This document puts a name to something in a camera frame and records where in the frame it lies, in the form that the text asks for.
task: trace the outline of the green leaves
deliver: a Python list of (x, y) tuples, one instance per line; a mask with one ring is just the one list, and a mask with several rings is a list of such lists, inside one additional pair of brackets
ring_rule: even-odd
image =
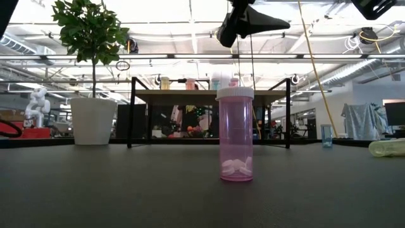
[(62, 27), (60, 39), (68, 54), (77, 52), (77, 61), (92, 60), (110, 64), (118, 61), (120, 44), (126, 45), (129, 28), (121, 28), (116, 13), (106, 9), (103, 1), (57, 0), (53, 20)]

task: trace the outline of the white robot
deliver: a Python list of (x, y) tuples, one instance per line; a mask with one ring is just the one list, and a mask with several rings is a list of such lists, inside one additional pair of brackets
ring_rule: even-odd
[(34, 92), (30, 95), (31, 100), (25, 109), (25, 121), (24, 127), (31, 127), (34, 124), (33, 118), (36, 119), (36, 127), (41, 128), (44, 124), (44, 114), (49, 113), (51, 110), (51, 104), (45, 99), (47, 90), (45, 88), (34, 89)]

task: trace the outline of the red object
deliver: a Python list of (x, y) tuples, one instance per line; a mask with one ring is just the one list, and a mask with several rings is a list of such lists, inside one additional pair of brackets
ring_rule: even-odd
[[(16, 125), (19, 129), (24, 130), (23, 129), (23, 122), (11, 122), (14, 125)], [(1, 132), (5, 132), (5, 133), (10, 133), (10, 134), (15, 134), (16, 130), (12, 127), (10, 127), (9, 125), (6, 125), (4, 123), (0, 123), (0, 131)]]
[(24, 129), (22, 139), (49, 139), (51, 137), (51, 129)]

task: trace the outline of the white bottle cap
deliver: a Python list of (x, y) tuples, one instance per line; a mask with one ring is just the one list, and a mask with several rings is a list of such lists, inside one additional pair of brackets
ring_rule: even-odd
[(254, 90), (249, 87), (228, 87), (216, 92), (216, 100), (227, 97), (247, 97), (254, 99)]

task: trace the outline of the tree trunk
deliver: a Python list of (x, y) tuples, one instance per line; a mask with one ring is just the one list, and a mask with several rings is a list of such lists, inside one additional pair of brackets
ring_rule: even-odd
[(96, 98), (96, 60), (95, 58), (91, 59), (93, 64), (93, 98)]

